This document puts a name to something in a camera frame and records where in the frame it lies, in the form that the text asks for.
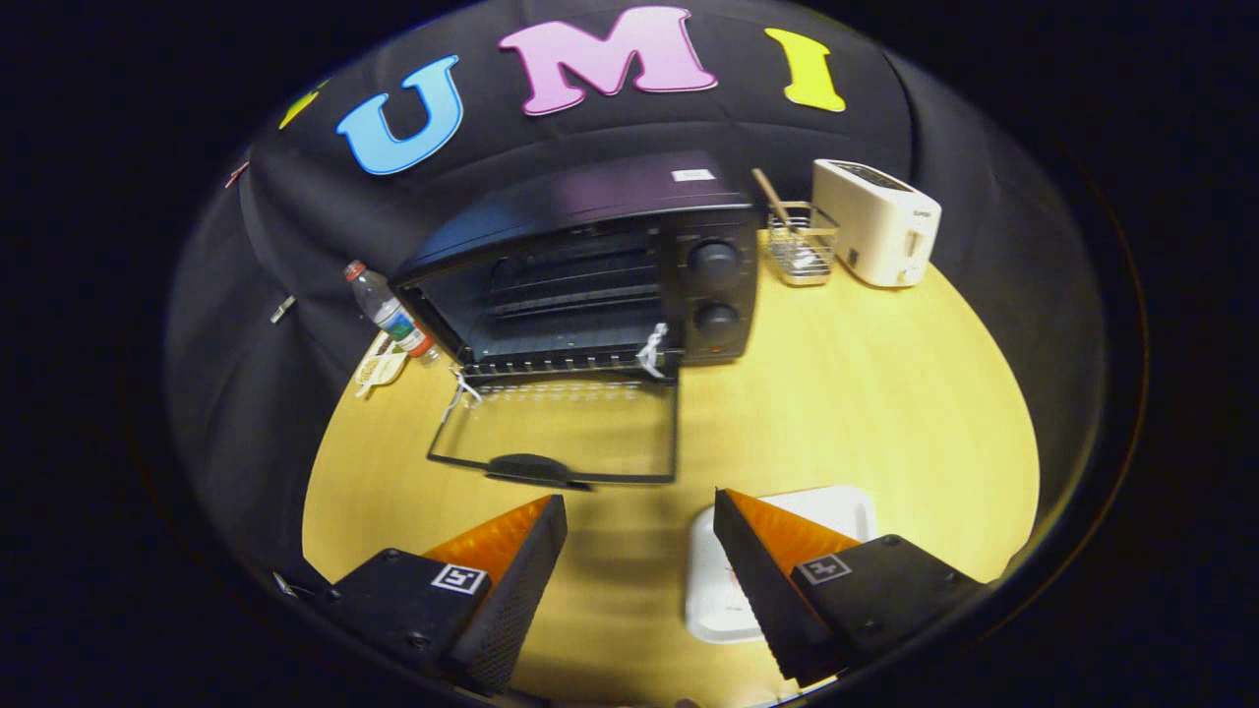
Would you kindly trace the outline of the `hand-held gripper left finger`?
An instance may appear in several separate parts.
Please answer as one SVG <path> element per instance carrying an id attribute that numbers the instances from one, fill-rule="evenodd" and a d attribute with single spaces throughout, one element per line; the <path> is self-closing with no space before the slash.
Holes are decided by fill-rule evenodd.
<path id="1" fill-rule="evenodd" d="M 330 620 L 421 677 L 504 694 L 567 530 L 543 495 L 419 556 L 387 548 L 330 586 Z"/>

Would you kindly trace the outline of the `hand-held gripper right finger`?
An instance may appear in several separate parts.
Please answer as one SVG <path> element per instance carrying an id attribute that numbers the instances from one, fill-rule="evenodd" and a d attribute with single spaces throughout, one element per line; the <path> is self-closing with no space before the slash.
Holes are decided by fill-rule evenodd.
<path id="1" fill-rule="evenodd" d="M 733 489 L 714 532 L 786 679 L 840 677 L 985 598 L 985 583 L 888 534 L 860 542 Z"/>

